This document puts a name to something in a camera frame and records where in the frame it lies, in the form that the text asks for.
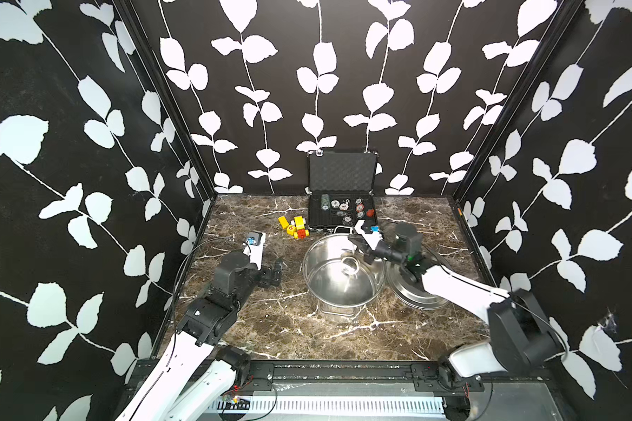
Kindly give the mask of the steel pot lid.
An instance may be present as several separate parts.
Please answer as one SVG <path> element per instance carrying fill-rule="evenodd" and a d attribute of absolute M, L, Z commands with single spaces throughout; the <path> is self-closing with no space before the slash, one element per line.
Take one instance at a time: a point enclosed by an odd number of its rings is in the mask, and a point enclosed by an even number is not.
<path fill-rule="evenodd" d="M 418 310 L 437 310 L 448 304 L 445 298 L 429 294 L 419 278 L 414 279 L 406 268 L 387 262 L 384 268 L 387 286 L 405 305 Z"/>

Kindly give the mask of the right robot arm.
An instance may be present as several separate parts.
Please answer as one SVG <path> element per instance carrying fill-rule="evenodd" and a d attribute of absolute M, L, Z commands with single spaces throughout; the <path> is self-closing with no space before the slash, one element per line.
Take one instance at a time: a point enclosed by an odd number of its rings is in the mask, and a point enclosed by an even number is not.
<path fill-rule="evenodd" d="M 407 303 L 419 306 L 435 296 L 488 326 L 488 339 L 456 347 L 439 360 L 436 374 L 447 388 L 478 375 L 526 375 L 553 354 L 568 352 L 565 339 L 530 291 L 509 292 L 459 275 L 423 247 L 415 226 L 396 225 L 393 240 L 387 241 L 378 226 L 360 221 L 351 237 L 358 240 L 365 261 L 386 263 L 389 286 Z"/>

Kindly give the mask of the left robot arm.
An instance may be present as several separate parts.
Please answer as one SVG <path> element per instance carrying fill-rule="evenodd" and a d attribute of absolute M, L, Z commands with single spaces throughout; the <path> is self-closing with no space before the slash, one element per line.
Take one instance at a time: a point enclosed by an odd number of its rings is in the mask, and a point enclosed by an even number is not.
<path fill-rule="evenodd" d="M 197 420 L 225 392 L 249 379 L 250 358 L 215 348 L 257 288 L 278 287 L 283 260 L 260 266 L 241 251 L 226 254 L 209 289 L 193 300 L 161 359 L 117 420 Z"/>

